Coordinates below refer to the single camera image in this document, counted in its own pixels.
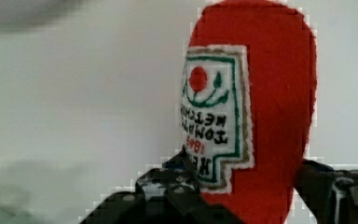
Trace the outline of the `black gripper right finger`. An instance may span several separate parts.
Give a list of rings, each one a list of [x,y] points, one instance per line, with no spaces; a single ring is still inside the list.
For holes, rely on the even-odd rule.
[[[358,170],[303,160],[295,189],[317,224],[358,224]]]

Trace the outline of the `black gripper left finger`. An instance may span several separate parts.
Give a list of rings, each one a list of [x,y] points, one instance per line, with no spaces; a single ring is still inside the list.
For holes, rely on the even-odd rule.
[[[79,224],[245,224],[224,205],[206,203],[183,149],[136,180],[134,191],[111,194]]]

